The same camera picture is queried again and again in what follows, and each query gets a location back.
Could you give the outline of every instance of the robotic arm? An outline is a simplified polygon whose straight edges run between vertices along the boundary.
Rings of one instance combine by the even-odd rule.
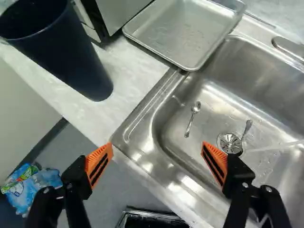
[[[26,220],[26,228],[56,228],[63,208],[71,228],[91,228],[83,204],[92,194],[98,179],[113,157],[110,143],[81,155],[61,175],[63,186],[59,189],[45,187],[34,198]]]

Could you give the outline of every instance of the white wall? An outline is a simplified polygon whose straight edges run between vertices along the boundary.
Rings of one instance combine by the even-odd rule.
[[[0,58],[0,184],[60,118]]]

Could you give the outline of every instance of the countertop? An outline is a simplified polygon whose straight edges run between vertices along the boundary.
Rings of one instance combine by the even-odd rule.
[[[93,46],[114,84],[113,93],[102,102],[82,96],[11,46],[0,44],[0,52],[30,87],[95,145],[102,146],[169,69],[169,63],[123,36],[104,49]]]

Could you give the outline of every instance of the gray countertop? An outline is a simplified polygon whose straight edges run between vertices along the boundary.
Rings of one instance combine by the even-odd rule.
[[[304,39],[303,0],[243,0],[247,12]]]
[[[169,64],[140,50],[123,36],[105,49],[96,45],[94,48],[114,84],[113,93],[102,102],[80,95],[11,46],[1,44],[0,52],[27,84],[101,146],[164,75]]]

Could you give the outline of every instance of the metal tray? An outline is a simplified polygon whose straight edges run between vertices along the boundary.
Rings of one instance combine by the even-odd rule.
[[[178,67],[195,71],[245,9],[239,0],[155,0],[123,27],[123,33]]]
[[[187,223],[183,221],[180,217],[178,217],[175,214],[171,213],[158,213],[153,211],[147,211],[147,210],[139,210],[132,207],[127,207],[126,210],[123,212],[122,217],[118,221],[115,228],[125,228],[126,222],[129,218],[139,218],[142,221],[146,221],[149,223],[149,221],[159,221],[163,224],[171,224],[172,227],[180,225],[179,227],[188,227]]]

